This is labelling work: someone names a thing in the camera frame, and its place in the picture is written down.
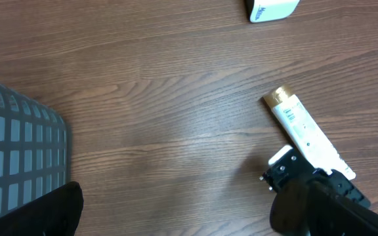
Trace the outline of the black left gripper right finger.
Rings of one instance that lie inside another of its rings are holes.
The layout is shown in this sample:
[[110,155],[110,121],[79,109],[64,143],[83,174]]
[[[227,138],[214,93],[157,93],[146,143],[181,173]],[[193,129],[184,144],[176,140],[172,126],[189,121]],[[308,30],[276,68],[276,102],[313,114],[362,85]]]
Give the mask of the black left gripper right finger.
[[306,219],[311,236],[378,236],[378,214],[322,184],[308,189]]

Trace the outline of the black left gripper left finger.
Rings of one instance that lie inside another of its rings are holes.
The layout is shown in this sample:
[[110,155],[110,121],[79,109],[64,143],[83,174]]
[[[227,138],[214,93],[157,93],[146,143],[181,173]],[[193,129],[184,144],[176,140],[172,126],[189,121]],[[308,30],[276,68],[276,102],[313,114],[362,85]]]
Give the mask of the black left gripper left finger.
[[79,183],[68,182],[0,218],[0,236],[74,236],[83,203]]

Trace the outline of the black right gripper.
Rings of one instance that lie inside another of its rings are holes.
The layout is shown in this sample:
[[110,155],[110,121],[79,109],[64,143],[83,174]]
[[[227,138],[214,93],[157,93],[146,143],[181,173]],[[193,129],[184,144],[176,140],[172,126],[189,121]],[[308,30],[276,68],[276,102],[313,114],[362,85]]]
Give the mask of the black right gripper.
[[328,174],[313,167],[295,148],[264,172],[261,180],[277,193],[270,210],[270,225],[282,235],[310,234],[305,216],[307,192],[299,189],[299,184],[322,183],[365,208],[371,206],[369,199],[342,173],[333,170]]

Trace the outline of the white tube with gold cap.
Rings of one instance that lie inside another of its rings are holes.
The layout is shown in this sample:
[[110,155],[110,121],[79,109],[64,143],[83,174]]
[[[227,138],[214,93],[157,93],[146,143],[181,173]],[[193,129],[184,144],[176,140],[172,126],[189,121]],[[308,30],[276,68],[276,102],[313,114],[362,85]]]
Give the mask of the white tube with gold cap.
[[348,180],[355,179],[356,173],[341,158],[334,145],[287,85],[270,91],[263,99],[297,149],[313,167],[322,168],[328,174],[337,170]]

